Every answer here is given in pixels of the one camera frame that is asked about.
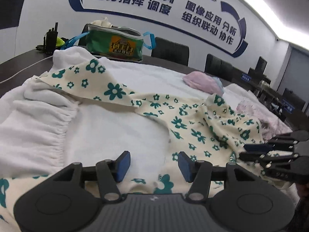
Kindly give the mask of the cream green-flower garment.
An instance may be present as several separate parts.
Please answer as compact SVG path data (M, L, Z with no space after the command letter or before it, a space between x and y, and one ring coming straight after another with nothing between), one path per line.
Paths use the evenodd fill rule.
M292 200L239 160L259 119L144 93L106 58L34 76L1 118L1 231L279 231Z

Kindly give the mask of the green zipper bag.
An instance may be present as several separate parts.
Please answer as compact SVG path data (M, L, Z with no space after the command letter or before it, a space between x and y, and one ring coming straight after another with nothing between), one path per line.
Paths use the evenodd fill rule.
M105 28L86 24L78 36L68 40L61 50L74 46L80 40L93 54L113 59L142 61L143 48L152 50L156 47L155 36L150 32L140 33L128 27Z

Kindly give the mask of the pink floral garment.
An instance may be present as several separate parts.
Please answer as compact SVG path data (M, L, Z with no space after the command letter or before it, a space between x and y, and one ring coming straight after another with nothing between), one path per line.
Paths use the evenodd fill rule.
M247 114L259 119L261 133L264 141L268 141L276 135L288 134L292 129L270 112L264 105L258 102L243 100L237 105L237 113Z

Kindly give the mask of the white terry towel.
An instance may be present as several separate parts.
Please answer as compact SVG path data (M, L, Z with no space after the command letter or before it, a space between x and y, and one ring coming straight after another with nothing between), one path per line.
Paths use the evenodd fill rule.
M53 174L132 153L130 174L177 174L177 155L224 165L246 143L264 143L259 119L237 113L251 93L223 96L187 86L182 75L95 58L80 47L57 51L53 67L1 97L1 176Z

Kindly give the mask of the pink garment blue trim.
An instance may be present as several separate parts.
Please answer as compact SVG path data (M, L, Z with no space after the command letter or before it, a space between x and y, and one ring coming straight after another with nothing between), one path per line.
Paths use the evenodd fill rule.
M224 94L224 87L221 80L217 77L211 77L200 71L193 71L183 78L186 85L191 88L203 91L208 94Z

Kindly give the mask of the black office chair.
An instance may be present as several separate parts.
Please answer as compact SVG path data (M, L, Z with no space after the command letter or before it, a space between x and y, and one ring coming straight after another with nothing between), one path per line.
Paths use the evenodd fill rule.
M208 54L206 56L204 72L231 82L233 78L234 67L228 62L219 59L212 54Z
M160 37L155 37L155 43L156 47L151 52L152 57L188 66L190 56L189 46Z

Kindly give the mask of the yellow-green object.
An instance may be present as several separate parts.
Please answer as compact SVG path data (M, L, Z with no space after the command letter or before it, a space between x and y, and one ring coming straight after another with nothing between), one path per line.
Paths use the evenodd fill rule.
M56 40L56 48L61 48L63 45L65 45L65 41L60 38L60 37L57 37L57 40Z

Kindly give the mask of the black walkie-talkie charger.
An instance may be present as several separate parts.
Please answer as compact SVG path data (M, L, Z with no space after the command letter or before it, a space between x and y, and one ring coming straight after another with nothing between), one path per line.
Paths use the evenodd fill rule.
M57 47L58 38L58 22L55 26L48 30L48 32L43 37L43 44L36 46L37 51L41 51L47 55L52 55Z

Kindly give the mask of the cream cloth on chair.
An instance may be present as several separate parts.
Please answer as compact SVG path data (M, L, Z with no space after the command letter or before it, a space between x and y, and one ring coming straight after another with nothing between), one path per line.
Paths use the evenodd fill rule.
M107 17L104 17L103 19L94 20L91 22L92 25L105 27L105 28L112 28L112 23L109 22Z

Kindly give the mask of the black wall screen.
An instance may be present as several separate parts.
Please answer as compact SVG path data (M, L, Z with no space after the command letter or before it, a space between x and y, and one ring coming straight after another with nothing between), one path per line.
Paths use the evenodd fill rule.
M0 29L18 27L24 0L0 0Z

